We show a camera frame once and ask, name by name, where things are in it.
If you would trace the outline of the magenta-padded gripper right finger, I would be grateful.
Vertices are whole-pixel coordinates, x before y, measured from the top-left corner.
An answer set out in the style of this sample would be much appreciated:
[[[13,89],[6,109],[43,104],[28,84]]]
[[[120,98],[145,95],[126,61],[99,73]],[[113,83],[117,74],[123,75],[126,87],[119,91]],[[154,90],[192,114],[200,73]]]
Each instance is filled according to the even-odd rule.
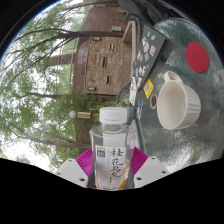
[[[148,157],[137,147],[133,151],[130,169],[135,188],[146,186],[169,174],[156,156]]]

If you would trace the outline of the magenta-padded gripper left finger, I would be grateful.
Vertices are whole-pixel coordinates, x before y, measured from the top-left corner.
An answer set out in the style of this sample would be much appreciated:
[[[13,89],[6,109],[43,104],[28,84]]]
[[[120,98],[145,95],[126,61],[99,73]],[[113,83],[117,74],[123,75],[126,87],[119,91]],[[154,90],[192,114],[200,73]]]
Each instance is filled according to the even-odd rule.
[[[56,175],[86,188],[93,171],[92,150],[88,149],[76,159],[68,158],[56,171]]]

